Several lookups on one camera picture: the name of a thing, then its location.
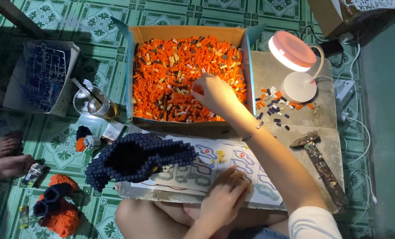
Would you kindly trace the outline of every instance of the plastic cup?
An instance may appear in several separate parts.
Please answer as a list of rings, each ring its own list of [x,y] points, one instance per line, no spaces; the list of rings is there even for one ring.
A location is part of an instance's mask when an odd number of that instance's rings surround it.
[[[73,97],[73,107],[75,110],[82,115],[91,115],[105,120],[113,118],[118,112],[116,104],[107,98],[99,87],[93,85],[92,87],[87,86],[87,88],[103,104],[100,104],[94,97],[90,100],[81,90],[78,90]]]

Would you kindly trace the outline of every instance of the metal hammer head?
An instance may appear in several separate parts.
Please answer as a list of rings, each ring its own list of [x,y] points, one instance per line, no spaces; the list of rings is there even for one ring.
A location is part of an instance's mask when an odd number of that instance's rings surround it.
[[[320,135],[318,134],[318,132],[316,130],[314,130],[314,131],[302,136],[301,138],[295,140],[289,147],[302,146],[302,145],[305,145],[311,141],[314,142],[318,138],[320,138]]]

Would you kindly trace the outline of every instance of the wall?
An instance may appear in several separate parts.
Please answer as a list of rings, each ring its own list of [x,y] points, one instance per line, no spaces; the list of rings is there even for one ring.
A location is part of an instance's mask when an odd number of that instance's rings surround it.
[[[360,67],[378,198],[376,234],[377,238],[395,238],[395,24],[363,47]]]

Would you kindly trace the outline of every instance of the denim shorts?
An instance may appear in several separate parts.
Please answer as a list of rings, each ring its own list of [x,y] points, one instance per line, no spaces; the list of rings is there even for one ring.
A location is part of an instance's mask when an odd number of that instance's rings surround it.
[[[233,230],[228,235],[228,239],[289,239],[289,237],[266,226],[258,226],[244,230]]]

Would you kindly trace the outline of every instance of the hand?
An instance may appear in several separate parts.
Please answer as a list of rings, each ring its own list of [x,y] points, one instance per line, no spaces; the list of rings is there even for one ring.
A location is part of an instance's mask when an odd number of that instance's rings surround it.
[[[240,179],[243,172],[235,170],[236,166],[231,166],[215,180],[200,206],[196,222],[205,224],[212,233],[234,219],[248,193],[250,182]]]
[[[201,88],[205,95],[196,92]],[[193,90],[191,95],[196,100],[224,119],[234,117],[234,113],[239,113],[238,111],[248,111],[237,99],[231,86],[212,74],[201,74],[193,84]]]

